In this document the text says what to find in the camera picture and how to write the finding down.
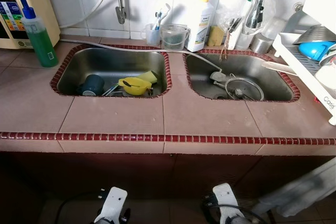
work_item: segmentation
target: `sink basin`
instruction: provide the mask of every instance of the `sink basin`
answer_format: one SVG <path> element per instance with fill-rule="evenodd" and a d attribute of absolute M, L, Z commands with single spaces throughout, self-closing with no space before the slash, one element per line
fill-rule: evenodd
<path fill-rule="evenodd" d="M 57 91 L 63 95 L 79 95 L 78 86 L 84 83 L 90 74 L 101 76 L 104 91 L 116 85 L 119 79 L 135 77 L 147 71 L 153 71 L 158 82 L 152 86 L 152 97 L 162 94 L 167 89 L 165 56 L 158 52 L 127 52 L 104 48 L 87 48 L 76 52 L 68 63 L 57 83 Z M 112 96 L 132 97 L 118 92 Z M 150 98 L 146 92 L 140 97 Z"/>
<path fill-rule="evenodd" d="M 258 84 L 268 101 L 290 101 L 294 98 L 293 91 L 284 79 L 273 70 L 264 68 L 261 64 L 265 61 L 256 56 L 229 55 L 227 59 L 219 61 L 218 54 L 202 55 L 212 63 L 221 67 L 227 76 L 233 73 L 236 77 L 248 78 Z M 225 89 L 214 85 L 210 75 L 216 68 L 193 56 L 186 56 L 187 69 L 189 71 L 191 86 L 201 96 L 226 100 L 231 97 Z"/>

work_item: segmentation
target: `green dish soap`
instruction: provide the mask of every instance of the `green dish soap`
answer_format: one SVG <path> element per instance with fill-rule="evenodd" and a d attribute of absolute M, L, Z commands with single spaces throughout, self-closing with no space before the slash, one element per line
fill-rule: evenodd
<path fill-rule="evenodd" d="M 32 7 L 24 8 L 23 12 L 25 17 L 21 21 L 40 64 L 45 68 L 56 66 L 58 59 L 43 20 L 35 15 Z"/>

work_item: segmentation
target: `blue bowl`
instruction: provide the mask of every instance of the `blue bowl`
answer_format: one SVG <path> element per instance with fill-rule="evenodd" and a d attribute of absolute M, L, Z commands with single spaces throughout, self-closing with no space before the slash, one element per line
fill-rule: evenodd
<path fill-rule="evenodd" d="M 320 61 L 335 41 L 305 42 L 299 45 L 299 51 L 308 58 Z"/>

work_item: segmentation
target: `blue bottle cap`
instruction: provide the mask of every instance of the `blue bottle cap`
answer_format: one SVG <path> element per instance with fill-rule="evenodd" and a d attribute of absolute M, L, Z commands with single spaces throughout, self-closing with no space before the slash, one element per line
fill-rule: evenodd
<path fill-rule="evenodd" d="M 34 12 L 34 9 L 32 7 L 24 7 L 22 9 L 23 14 L 25 15 L 25 18 L 27 19 L 33 19 L 36 18 L 36 14 Z"/>

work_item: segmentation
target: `toothbrush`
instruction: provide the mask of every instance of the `toothbrush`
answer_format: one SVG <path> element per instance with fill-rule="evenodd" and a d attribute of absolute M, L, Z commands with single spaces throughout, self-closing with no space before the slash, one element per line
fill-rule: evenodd
<path fill-rule="evenodd" d="M 152 30 L 160 29 L 161 21 L 168 15 L 170 9 L 170 5 L 166 3 L 165 6 L 162 7 L 158 13 L 156 13 L 156 21 Z"/>

